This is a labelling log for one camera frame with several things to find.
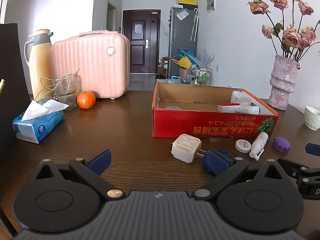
red box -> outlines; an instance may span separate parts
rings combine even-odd
[[[217,106],[229,103],[235,90],[251,97],[260,114],[217,112]],[[168,110],[167,106],[182,110]],[[274,109],[244,89],[157,82],[153,94],[153,137],[177,138],[186,133],[198,138],[255,138],[262,131],[270,136],[278,118]]]

doorway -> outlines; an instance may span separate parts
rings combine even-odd
[[[130,41],[130,73],[155,74],[159,58],[160,10],[123,11],[123,33]]]
[[[108,2],[106,30],[116,31],[117,8]]]

door handle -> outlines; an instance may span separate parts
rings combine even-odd
[[[149,40],[146,39],[146,42],[144,42],[144,44],[146,45],[146,49],[148,49],[149,48]]]

orange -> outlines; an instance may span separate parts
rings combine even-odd
[[[96,102],[96,97],[91,91],[81,92],[77,97],[77,104],[82,109],[93,107]]]

wooden table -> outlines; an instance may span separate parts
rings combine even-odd
[[[102,177],[126,193],[129,190],[186,190],[191,193],[213,178],[202,167],[202,159],[187,164],[172,157],[172,138],[153,138],[151,128],[152,91],[128,91],[116,100],[100,99],[89,110],[65,112],[61,122],[39,145],[18,140],[0,168],[0,206],[19,229],[12,213],[12,204],[28,176],[44,158],[55,163],[68,163],[82,157],[89,159],[103,149],[112,152],[112,163]],[[276,136],[287,138],[292,148],[288,159],[311,168],[320,167],[320,157],[306,154],[307,143],[320,144],[320,131],[304,125],[303,114],[288,107],[280,113],[275,131],[258,163],[284,155],[271,148]],[[232,156],[244,157],[234,148],[235,139],[202,140],[202,149],[223,149]],[[305,214],[298,232],[307,239],[320,239],[320,201],[305,201]],[[0,226],[0,238],[9,236]]]

